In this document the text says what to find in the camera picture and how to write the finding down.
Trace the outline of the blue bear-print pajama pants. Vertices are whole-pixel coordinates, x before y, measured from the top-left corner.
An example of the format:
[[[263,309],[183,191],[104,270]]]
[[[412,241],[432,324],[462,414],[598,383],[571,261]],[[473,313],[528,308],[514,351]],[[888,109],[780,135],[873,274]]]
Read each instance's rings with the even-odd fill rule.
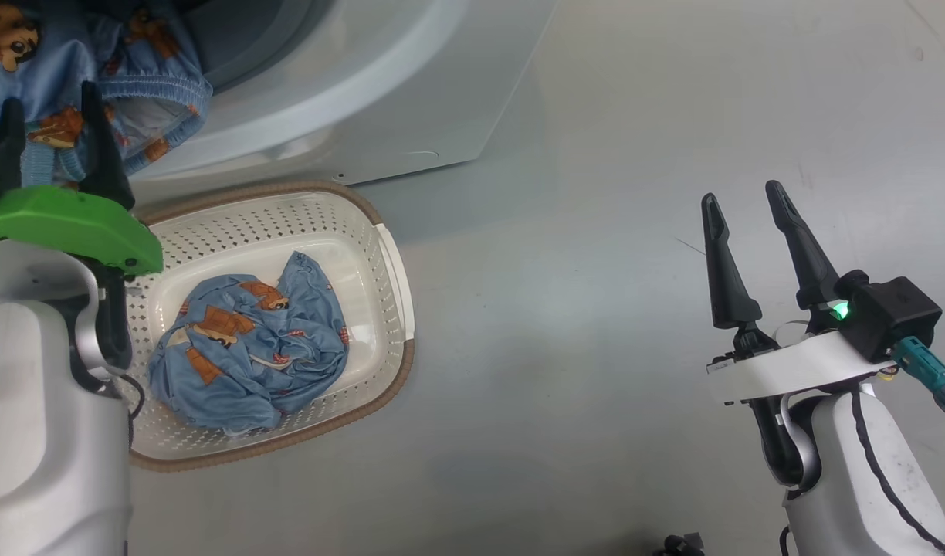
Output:
[[[74,183],[91,168],[84,82],[127,174],[197,133],[214,91],[172,0],[0,0],[0,106],[23,103],[23,186]]]

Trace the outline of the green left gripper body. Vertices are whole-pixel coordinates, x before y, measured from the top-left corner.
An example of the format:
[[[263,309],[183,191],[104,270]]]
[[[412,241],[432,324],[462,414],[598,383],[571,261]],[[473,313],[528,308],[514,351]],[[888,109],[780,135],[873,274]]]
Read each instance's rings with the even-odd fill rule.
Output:
[[[53,186],[0,198],[0,240],[91,258],[129,276],[164,270],[161,241],[116,202]]]

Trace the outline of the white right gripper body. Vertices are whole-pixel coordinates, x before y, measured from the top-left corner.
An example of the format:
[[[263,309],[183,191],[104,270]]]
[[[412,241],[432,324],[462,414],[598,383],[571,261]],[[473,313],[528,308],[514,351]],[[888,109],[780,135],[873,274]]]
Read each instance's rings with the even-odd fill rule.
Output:
[[[832,331],[742,361],[709,364],[706,383],[718,402],[741,402],[875,375],[893,364],[868,362],[840,332]]]

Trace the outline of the blue bear-print pajama shirt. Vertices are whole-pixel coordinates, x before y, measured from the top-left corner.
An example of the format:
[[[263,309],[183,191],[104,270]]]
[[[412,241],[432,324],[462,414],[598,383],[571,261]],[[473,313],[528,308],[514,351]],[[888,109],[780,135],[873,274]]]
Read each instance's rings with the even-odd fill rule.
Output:
[[[198,283],[149,359],[149,390],[184,425],[238,436],[302,411],[348,356],[334,285],[293,253],[275,284],[240,273]]]

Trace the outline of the white front-load washing machine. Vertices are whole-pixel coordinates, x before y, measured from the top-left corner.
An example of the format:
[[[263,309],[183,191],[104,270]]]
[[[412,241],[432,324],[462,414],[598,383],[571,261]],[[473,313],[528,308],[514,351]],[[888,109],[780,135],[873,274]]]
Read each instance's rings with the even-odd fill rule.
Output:
[[[202,129],[131,179],[161,203],[275,179],[343,185],[482,154],[558,0],[339,0]],[[436,151],[432,164],[401,154]]]

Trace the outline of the white perforated basket brown rim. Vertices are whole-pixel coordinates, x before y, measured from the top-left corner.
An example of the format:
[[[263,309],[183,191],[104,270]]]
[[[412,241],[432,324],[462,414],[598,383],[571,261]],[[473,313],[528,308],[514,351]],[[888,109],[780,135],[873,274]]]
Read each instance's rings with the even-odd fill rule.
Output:
[[[292,253],[320,264],[347,324],[347,365],[306,408],[274,429],[229,436],[180,422],[151,395],[134,420],[130,463],[173,473],[253,458],[316,439],[391,401],[414,361],[414,306],[394,236],[371,203],[321,181],[250,185],[141,208],[163,246],[162,274],[131,281],[129,376],[147,390],[147,366],[185,296],[229,273],[276,281]]]

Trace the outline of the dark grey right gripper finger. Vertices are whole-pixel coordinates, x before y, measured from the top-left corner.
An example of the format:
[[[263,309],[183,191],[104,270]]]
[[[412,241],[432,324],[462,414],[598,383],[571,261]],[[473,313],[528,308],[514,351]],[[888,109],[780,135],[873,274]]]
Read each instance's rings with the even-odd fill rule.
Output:
[[[803,215],[790,200],[782,183],[770,180],[765,192],[776,228],[789,246],[791,263],[798,282],[797,304],[809,312],[808,334],[835,330],[838,320],[834,307],[839,298],[834,291],[838,274]]]
[[[705,194],[701,200],[701,212],[713,327],[735,330],[735,356],[758,356],[776,351],[780,346],[758,327],[762,310],[759,303],[748,295],[742,282],[729,247],[729,225],[715,194]]]

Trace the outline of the small black base fitting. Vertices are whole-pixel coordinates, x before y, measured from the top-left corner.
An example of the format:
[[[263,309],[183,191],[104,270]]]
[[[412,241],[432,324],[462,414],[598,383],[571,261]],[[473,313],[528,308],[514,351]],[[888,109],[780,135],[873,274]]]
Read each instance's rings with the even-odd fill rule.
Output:
[[[684,535],[668,535],[652,556],[706,556],[704,542],[698,532]]]

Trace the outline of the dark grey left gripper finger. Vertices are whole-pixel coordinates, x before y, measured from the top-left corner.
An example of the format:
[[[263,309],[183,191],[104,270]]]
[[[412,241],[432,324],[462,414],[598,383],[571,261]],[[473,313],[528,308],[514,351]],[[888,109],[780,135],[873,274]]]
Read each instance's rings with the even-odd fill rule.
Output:
[[[80,181],[80,192],[117,203],[124,210],[133,210],[136,197],[131,192],[124,162],[106,116],[97,85],[84,81],[81,85],[82,130],[86,134],[88,162],[86,175]]]
[[[25,149],[25,116],[21,100],[10,97],[0,110],[0,198],[21,185]]]

